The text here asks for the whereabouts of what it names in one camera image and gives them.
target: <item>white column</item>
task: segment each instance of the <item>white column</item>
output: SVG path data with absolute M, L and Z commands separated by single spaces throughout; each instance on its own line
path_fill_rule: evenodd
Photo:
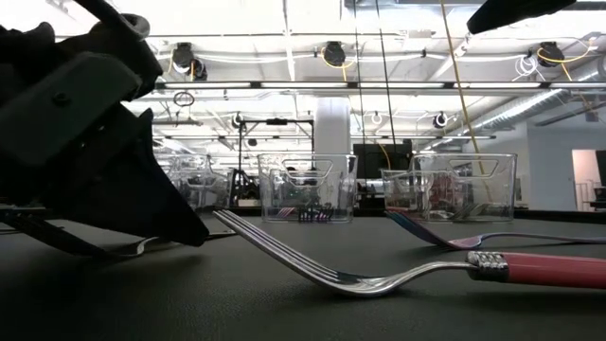
M 315 153 L 351 152 L 349 100 L 319 98 L 315 110 Z
M 314 118 L 314 143 L 316 154 L 350 154 L 351 136 L 349 128 L 349 100 L 344 98 L 320 98 Z M 348 175 L 348 163 L 345 157 L 328 158 L 332 169 L 326 181 L 328 186 L 321 186 L 320 197 L 322 203 L 331 202 L 336 205 L 347 199 L 341 191 L 342 179 Z M 320 171 L 328 171 L 329 162 L 318 162 L 316 167 Z

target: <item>gray table surface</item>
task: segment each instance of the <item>gray table surface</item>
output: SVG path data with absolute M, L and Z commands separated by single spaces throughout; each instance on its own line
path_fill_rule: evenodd
M 428 246 L 387 219 L 335 225 L 249 220 L 351 273 L 387 275 L 465 258 L 465 252 Z M 207 224 L 222 229 L 213 219 Z M 540 221 L 433 228 L 447 238 L 497 230 L 606 236 L 606 225 Z M 76 224 L 67 229 L 99 245 L 137 240 Z M 487 246 L 606 259 L 606 245 L 502 239 Z M 0 340 L 598 340 L 606 332 L 603 291 L 479 282 L 446 271 L 391 296 L 342 297 L 239 236 L 103 263 L 7 235 L 0 236 L 0 258 Z

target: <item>pink fork handle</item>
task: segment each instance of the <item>pink fork handle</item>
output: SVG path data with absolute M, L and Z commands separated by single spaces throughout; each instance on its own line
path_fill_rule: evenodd
M 501 252 L 470 252 L 479 280 L 606 289 L 606 260 Z

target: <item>purple object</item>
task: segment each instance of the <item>purple object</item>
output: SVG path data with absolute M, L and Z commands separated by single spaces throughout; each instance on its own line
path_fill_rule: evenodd
M 488 238 L 494 237 L 523 237 L 523 238 L 534 238 L 550 241 L 560 242 L 576 242 L 576 243 L 606 243 L 606 238 L 576 238 L 576 237 L 563 237 L 563 236 L 549 236 L 532 233 L 515 233 L 515 232 L 494 232 L 486 233 L 478 236 L 469 238 L 457 239 L 452 241 L 446 241 L 439 237 L 434 232 L 430 231 L 427 227 L 415 222 L 414 220 L 406 217 L 399 212 L 385 212 L 387 217 L 396 222 L 401 227 L 405 228 L 408 232 L 412 233 L 416 237 L 428 242 L 433 245 L 443 246 L 452 250 L 471 250 L 480 247 L 482 242 Z

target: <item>metal ferrule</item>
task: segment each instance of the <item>metal ferrule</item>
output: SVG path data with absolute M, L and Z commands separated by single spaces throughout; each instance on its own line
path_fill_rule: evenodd
M 465 259 L 477 269 L 469 270 L 468 274 L 475 280 L 508 281 L 509 267 L 503 254 L 499 252 L 472 251 Z

